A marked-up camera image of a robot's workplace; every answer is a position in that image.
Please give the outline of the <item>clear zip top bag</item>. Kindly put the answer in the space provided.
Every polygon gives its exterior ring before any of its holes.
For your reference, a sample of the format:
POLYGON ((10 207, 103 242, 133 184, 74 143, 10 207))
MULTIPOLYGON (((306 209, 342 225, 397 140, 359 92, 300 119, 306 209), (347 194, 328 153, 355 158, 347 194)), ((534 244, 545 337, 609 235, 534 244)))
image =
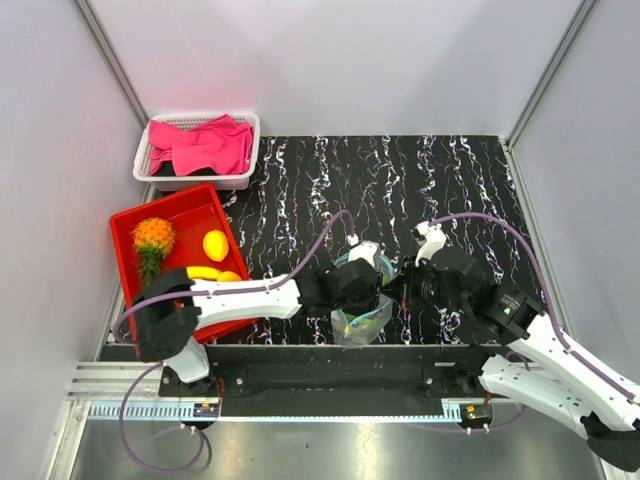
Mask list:
MULTIPOLYGON (((374 269, 382 276, 381 285, 385 286, 396 276, 390 260, 381 253, 375 242, 363 241, 334 261, 335 267, 342 267, 351 260, 362 258, 372 263, 374 269)), ((331 312, 331 325, 334 342, 345 348, 355 348, 371 344, 383 331, 391 319, 393 301, 380 293, 377 304, 370 311, 351 314, 344 310, 331 312)))

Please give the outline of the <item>yellow orange fake mango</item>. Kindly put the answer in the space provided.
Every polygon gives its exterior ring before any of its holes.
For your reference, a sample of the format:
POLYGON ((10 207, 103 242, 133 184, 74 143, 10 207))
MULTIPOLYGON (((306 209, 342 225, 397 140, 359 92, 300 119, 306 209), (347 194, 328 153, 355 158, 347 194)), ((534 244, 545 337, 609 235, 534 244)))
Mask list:
POLYGON ((222 271, 217 276, 218 282, 240 282, 242 277, 233 271, 222 271))

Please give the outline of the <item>yellow fake lemon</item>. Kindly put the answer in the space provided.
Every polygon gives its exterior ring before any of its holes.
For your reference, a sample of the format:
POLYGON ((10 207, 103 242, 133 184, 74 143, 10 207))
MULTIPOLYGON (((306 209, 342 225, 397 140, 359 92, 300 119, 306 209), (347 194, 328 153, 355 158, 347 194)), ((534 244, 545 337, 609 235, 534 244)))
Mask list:
POLYGON ((222 262, 229 254, 230 246, 225 233, 215 229, 207 232, 202 241, 203 251, 214 262, 222 262))

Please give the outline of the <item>yellow fake banana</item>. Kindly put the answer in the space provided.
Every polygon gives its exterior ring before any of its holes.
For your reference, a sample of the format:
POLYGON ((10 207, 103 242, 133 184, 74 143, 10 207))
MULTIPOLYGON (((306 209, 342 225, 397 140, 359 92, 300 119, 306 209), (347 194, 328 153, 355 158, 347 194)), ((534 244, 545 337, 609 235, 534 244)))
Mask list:
POLYGON ((185 270, 189 279, 216 281, 221 274, 216 268, 207 266, 189 266, 185 270))

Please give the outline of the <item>orange fake carrot piece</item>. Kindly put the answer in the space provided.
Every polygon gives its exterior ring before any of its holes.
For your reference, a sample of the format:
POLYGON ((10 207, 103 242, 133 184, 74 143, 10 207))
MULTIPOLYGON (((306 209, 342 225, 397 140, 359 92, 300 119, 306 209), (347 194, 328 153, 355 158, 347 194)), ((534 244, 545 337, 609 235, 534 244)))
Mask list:
POLYGON ((140 221, 132 235, 140 285, 147 287, 162 275, 164 261, 175 244, 176 232, 168 220, 151 217, 140 221))

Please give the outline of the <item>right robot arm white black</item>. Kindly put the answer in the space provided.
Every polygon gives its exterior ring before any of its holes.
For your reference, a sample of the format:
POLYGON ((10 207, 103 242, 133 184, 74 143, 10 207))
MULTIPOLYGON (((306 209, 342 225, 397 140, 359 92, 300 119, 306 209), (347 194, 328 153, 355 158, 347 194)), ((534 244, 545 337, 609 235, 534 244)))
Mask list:
POLYGON ((444 387, 516 400, 573 430, 608 464, 638 471, 638 400, 614 388, 616 373, 555 331, 549 313, 523 291, 494 282, 455 247, 406 259, 385 291, 410 310, 434 306, 461 314, 467 348, 446 369, 444 387))

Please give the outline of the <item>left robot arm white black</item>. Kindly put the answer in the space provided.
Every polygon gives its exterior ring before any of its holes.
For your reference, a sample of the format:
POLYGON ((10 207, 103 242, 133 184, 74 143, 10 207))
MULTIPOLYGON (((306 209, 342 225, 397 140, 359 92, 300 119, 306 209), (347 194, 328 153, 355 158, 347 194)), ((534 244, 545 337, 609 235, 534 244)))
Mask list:
POLYGON ((141 361, 170 367, 190 393, 203 396, 214 388, 216 372, 195 332, 259 317, 369 313, 378 305, 382 286, 383 274, 364 259, 240 282, 192 278, 179 268, 146 288, 129 310, 134 345, 141 361))

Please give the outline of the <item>red plastic bin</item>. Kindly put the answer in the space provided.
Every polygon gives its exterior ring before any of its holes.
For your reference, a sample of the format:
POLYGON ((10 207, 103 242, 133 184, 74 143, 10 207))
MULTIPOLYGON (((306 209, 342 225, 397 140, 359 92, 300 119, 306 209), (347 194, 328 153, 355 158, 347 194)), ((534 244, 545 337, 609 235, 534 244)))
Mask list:
POLYGON ((174 247, 163 262, 165 270, 206 266, 220 271, 233 271, 244 280, 250 278, 217 192, 212 184, 203 183, 111 217, 113 246, 127 307, 142 291, 137 271, 138 255, 133 247, 133 231, 139 222, 152 217, 169 221, 176 233, 174 247), (221 263, 211 261, 202 246, 205 234, 211 230, 224 232, 229 241, 229 253, 221 263))

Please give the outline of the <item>pink cloth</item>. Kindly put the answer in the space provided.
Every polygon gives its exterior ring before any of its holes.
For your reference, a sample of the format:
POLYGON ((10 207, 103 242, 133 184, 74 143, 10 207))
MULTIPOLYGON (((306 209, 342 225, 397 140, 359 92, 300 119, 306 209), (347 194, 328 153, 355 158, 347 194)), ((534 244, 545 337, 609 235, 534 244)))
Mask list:
POLYGON ((184 130, 152 120, 149 127, 150 174, 168 165, 173 176, 240 175, 247 172, 254 128, 225 114, 184 130))

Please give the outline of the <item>white plastic basket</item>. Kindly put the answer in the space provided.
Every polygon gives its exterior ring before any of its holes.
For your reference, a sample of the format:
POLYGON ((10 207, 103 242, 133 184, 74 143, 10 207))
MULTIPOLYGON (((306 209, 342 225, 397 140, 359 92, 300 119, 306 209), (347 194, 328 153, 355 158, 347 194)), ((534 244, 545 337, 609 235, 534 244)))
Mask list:
POLYGON ((186 112, 152 117, 141 136, 133 176, 174 192, 203 182, 245 190, 260 143, 254 113, 186 112))

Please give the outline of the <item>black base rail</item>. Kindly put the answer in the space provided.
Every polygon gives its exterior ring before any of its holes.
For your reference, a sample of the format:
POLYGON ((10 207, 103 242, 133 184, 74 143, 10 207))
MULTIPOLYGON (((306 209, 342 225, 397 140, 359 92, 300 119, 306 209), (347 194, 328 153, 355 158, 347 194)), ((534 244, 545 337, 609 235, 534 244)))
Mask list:
POLYGON ((502 347, 374 345, 207 346, 210 373, 193 383, 170 367, 162 371, 162 397, 250 398, 264 392, 400 391, 411 395, 480 391, 477 377, 502 347))

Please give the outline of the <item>aluminium frame post right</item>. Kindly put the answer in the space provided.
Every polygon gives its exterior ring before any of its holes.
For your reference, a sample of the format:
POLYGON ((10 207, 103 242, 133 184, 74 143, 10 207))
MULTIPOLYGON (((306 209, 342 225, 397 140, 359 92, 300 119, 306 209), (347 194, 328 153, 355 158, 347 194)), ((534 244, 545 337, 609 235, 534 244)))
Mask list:
POLYGON ((598 0, 579 2, 524 108, 504 139, 507 148, 513 149, 517 145, 598 5, 598 0))

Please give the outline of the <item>aluminium frame post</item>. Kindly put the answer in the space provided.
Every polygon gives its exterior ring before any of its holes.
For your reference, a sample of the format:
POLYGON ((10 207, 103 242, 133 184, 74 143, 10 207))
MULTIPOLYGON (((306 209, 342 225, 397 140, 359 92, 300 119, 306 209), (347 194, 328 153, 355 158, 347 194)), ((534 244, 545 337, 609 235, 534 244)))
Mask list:
POLYGON ((109 39, 106 29, 102 25, 102 22, 92 5, 92 2, 87 0, 71 0, 70 4, 87 30, 97 52, 111 74, 137 124, 141 128, 144 128, 149 120, 149 115, 143 106, 129 75, 126 73, 122 62, 109 39))
POLYGON ((504 139, 507 148, 513 149, 517 145, 598 5, 598 0, 579 2, 524 108, 504 139))

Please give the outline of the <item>aluminium frame post left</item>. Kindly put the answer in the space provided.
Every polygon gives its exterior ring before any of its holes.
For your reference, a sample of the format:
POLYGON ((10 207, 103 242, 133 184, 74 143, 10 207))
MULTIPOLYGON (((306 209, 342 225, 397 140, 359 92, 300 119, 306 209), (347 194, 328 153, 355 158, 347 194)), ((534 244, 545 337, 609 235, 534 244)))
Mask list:
POLYGON ((70 4, 87 30, 97 52, 111 74, 137 124, 141 128, 144 128, 149 120, 149 115, 143 106, 129 75, 126 73, 122 62, 109 39, 106 29, 102 25, 102 22, 92 5, 92 2, 87 0, 71 0, 70 4))

